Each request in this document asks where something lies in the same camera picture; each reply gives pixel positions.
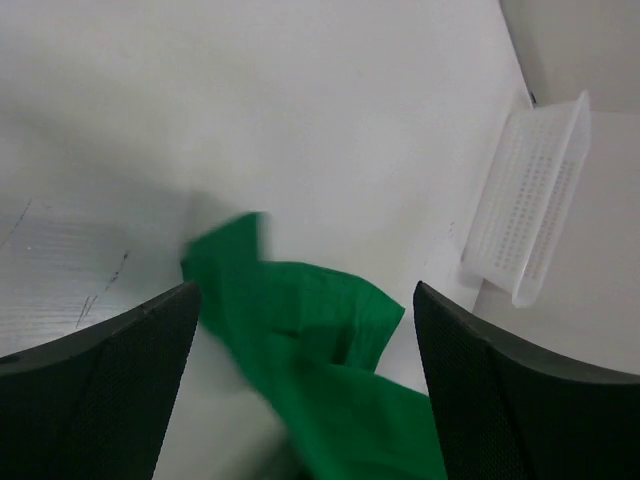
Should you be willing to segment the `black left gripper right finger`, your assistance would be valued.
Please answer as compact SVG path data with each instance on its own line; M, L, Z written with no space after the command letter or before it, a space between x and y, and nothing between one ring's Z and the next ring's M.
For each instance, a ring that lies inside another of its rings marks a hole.
M540 347L424 282L413 311L449 478L638 478L638 376Z

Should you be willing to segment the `green t shirt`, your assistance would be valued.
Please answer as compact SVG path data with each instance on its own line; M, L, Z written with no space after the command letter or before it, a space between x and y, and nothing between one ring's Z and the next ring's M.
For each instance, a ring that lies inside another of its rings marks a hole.
M403 307L367 280L262 256L248 213L193 239L203 326L286 426L313 479L442 479L429 398L377 374Z

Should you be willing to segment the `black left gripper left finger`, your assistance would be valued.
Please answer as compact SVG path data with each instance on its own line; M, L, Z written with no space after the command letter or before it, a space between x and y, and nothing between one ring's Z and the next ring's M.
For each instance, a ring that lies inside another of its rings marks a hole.
M198 287L183 283L2 357L2 478L152 478L200 300Z

